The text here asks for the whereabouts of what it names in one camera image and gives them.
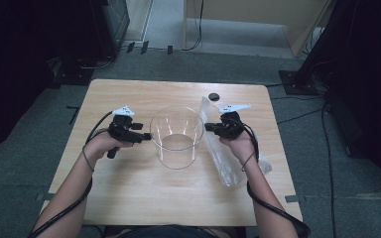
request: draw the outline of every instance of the forearm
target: forearm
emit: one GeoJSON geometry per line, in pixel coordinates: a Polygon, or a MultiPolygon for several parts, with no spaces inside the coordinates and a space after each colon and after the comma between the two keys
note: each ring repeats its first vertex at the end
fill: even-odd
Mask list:
{"type": "MultiPolygon", "coordinates": [[[[255,157],[245,166],[245,172],[253,193],[261,200],[284,210],[273,190],[268,185],[255,157]]],[[[259,237],[297,237],[293,223],[279,214],[253,201],[259,237]]]]}
{"type": "MultiPolygon", "coordinates": [[[[87,155],[94,168],[97,159],[87,155]]],[[[76,202],[85,192],[92,176],[92,171],[81,153],[63,184],[40,215],[34,230],[76,202]]],[[[40,237],[76,237],[82,226],[86,199],[74,210],[49,227],[40,237]]]]}

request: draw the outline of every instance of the gray carpet floor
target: gray carpet floor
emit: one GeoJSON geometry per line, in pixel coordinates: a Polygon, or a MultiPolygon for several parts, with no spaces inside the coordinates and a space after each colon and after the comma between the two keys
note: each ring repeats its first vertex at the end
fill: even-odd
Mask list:
{"type": "MultiPolygon", "coordinates": [[[[92,78],[166,80],[272,85],[281,83],[278,70],[297,70],[296,59],[240,57],[139,49],[121,52],[92,78]]],[[[0,145],[0,237],[25,237],[43,202],[36,200],[52,182],[72,129],[69,124],[86,86],[63,85],[46,89],[0,145]]],[[[324,100],[286,95],[282,86],[270,86],[274,112],[290,171],[311,237],[332,237],[331,197],[327,146],[321,112],[324,100]]],[[[381,237],[381,170],[367,159],[347,157],[331,114],[324,114],[333,168],[334,217],[338,237],[381,237]]],[[[247,228],[247,237],[256,230],[247,228]]],[[[81,237],[98,237],[85,227],[81,237]]]]}

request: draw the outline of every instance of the black controller handle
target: black controller handle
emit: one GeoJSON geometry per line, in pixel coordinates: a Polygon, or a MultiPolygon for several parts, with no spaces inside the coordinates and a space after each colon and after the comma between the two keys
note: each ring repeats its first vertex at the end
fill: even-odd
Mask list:
{"type": "Polygon", "coordinates": [[[111,149],[109,152],[107,152],[107,158],[113,159],[114,156],[116,156],[116,152],[119,150],[119,147],[115,147],[111,149]]]}

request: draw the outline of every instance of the hand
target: hand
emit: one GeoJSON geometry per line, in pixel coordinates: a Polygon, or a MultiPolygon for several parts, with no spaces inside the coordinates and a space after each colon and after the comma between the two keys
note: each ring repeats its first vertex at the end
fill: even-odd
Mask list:
{"type": "Polygon", "coordinates": [[[249,134],[243,131],[240,136],[234,140],[219,138],[219,141],[231,149],[233,155],[239,160],[240,164],[244,164],[246,160],[253,154],[254,148],[249,134]]]}
{"type": "Polygon", "coordinates": [[[131,142],[120,142],[112,138],[110,134],[105,131],[93,137],[88,144],[86,144],[84,150],[91,159],[98,160],[104,156],[104,153],[113,148],[127,148],[133,145],[131,142]]]}

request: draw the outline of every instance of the person's arm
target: person's arm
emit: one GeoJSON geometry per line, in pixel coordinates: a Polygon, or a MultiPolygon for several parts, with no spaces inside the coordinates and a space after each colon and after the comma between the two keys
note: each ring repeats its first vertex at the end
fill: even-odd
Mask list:
{"type": "MultiPolygon", "coordinates": [[[[102,158],[105,152],[115,147],[125,148],[131,147],[132,145],[132,143],[116,141],[111,138],[107,132],[97,135],[88,142],[84,148],[84,152],[88,158],[89,165],[84,154],[80,153],[63,184],[58,189],[48,206],[43,210],[33,231],[82,196],[91,180],[91,168],[94,169],[97,160],[102,158]]],[[[77,237],[82,226],[85,206],[86,199],[74,210],[44,231],[39,237],[77,237]]]]}
{"type": "MultiPolygon", "coordinates": [[[[254,148],[247,132],[243,132],[237,139],[231,141],[220,138],[220,142],[230,147],[231,152],[241,165],[244,165],[250,157],[244,166],[244,170],[254,194],[261,200],[284,210],[259,168],[255,155],[252,155],[254,148]]],[[[255,201],[253,201],[253,206],[259,237],[298,237],[296,229],[290,220],[255,201]]]]}

